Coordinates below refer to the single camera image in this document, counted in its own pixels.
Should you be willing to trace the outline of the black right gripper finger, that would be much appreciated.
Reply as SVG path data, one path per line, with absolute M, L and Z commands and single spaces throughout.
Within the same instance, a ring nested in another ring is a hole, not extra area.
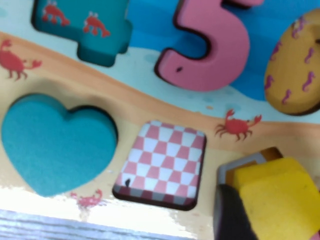
M 216 186 L 213 233 L 216 240 L 255 239 L 255 233 L 239 193 L 227 184 Z

